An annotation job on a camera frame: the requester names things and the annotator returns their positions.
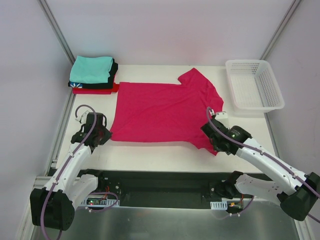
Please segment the pink t shirt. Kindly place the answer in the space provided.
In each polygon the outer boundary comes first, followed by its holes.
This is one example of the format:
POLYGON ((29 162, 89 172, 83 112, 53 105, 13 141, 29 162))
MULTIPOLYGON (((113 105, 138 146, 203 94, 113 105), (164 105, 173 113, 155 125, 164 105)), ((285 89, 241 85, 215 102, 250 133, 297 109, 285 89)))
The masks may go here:
POLYGON ((207 107, 215 112, 224 101, 215 86, 196 68, 178 77, 179 84, 121 82, 113 141, 135 143, 187 142, 217 155, 201 127, 207 107))

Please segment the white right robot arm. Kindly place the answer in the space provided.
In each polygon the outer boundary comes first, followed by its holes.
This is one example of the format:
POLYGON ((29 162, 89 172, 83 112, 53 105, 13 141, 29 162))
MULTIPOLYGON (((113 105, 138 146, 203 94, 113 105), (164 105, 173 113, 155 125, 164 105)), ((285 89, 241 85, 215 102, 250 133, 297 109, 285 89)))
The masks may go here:
POLYGON ((300 171, 267 152, 240 126, 226 128, 212 118, 201 127, 216 152, 237 156, 263 172, 269 180, 254 178, 234 171, 217 186, 217 195, 232 199, 239 194, 251 195, 270 201, 291 218, 304 221, 320 198, 320 177, 300 171))

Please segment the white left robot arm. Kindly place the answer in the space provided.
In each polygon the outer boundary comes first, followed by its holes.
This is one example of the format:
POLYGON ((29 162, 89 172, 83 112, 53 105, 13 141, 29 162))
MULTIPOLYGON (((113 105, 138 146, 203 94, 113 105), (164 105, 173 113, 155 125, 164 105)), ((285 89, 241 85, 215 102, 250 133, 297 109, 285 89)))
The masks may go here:
POLYGON ((93 174, 76 177, 95 148, 104 145, 112 136, 103 113, 86 111, 80 119, 81 127, 70 140, 69 150, 61 166, 50 180, 30 194, 32 223, 35 226, 66 231, 70 228, 76 209, 93 192, 105 191, 104 180, 93 174))

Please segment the white plastic laundry basket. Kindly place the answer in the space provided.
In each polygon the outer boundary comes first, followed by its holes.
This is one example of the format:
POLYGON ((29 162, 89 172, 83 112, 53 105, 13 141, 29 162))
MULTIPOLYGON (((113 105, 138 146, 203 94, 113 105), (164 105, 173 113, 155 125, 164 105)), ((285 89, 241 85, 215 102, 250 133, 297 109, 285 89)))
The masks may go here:
POLYGON ((237 115, 258 116, 284 108, 285 101, 267 61, 228 60, 225 69, 233 109, 237 115))

